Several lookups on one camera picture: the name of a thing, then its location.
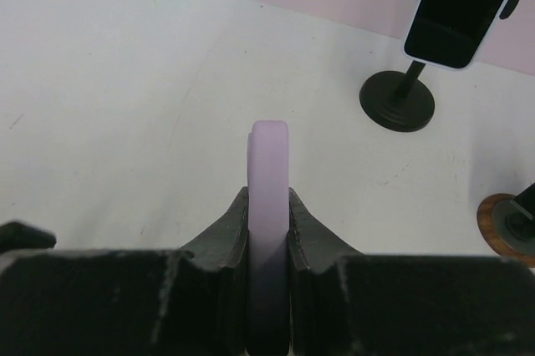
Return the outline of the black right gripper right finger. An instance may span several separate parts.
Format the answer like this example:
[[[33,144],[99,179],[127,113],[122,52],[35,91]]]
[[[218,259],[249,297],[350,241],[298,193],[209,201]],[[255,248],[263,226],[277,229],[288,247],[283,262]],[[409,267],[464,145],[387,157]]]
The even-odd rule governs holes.
[[[297,355],[531,355],[534,276],[498,257],[365,255],[289,195]]]

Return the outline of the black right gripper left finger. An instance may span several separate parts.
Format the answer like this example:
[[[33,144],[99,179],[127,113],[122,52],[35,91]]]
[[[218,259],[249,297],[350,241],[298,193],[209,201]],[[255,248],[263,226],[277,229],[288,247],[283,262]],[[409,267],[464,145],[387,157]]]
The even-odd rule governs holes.
[[[248,193],[186,245],[59,250],[1,226],[4,355],[242,355]]]

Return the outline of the phone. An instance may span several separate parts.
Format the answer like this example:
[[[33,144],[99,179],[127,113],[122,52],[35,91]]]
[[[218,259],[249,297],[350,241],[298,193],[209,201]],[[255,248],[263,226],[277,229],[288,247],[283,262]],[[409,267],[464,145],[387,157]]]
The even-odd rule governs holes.
[[[289,350],[288,126],[259,120],[247,142],[248,285],[246,349]]]
[[[405,54],[448,69],[471,64],[497,19],[508,18],[519,0],[417,0]]]

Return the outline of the black clamp phone stand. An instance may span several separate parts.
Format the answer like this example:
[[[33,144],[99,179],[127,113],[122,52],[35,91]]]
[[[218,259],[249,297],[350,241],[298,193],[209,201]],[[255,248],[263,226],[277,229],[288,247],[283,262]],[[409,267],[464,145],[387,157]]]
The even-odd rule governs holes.
[[[419,79],[427,64],[411,60],[404,73],[388,70],[373,74],[359,92],[363,111],[388,130],[421,130],[429,124],[435,112],[434,97]]]

